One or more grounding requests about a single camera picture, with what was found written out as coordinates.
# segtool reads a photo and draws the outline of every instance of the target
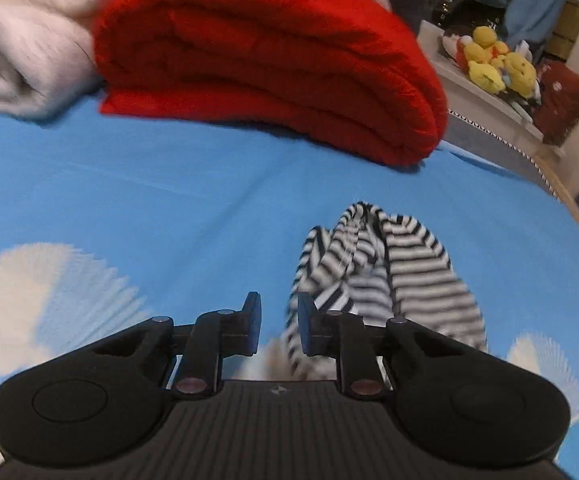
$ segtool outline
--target blue bed sheet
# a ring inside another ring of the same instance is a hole
[[[182,324],[239,308],[249,290],[265,344],[305,235],[364,200],[434,232],[490,351],[567,390],[559,464],[579,479],[579,226],[562,204],[448,150],[396,171],[302,139],[96,108],[85,98],[47,126],[0,116],[0,280],[20,280],[0,291],[0,381],[152,314]]]

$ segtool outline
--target red folded blanket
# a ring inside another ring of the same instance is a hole
[[[412,164],[447,121],[441,84],[373,0],[111,0],[95,26],[101,111],[289,126]]]

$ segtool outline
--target blue curtain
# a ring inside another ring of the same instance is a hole
[[[510,0],[503,21],[506,42],[514,48],[522,40],[540,43],[554,30],[565,0]]]

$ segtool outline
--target black plastic base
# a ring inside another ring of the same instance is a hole
[[[414,446],[380,402],[335,383],[225,381],[176,404],[142,446],[106,463],[51,469],[9,460],[0,480],[563,480],[544,461],[512,470],[454,465]]]

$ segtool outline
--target metal pin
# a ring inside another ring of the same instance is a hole
[[[207,383],[198,377],[185,377],[176,383],[176,389],[182,394],[199,394],[207,390]]]
[[[360,379],[351,383],[351,391],[361,396],[374,396],[383,391],[383,385],[372,379]]]

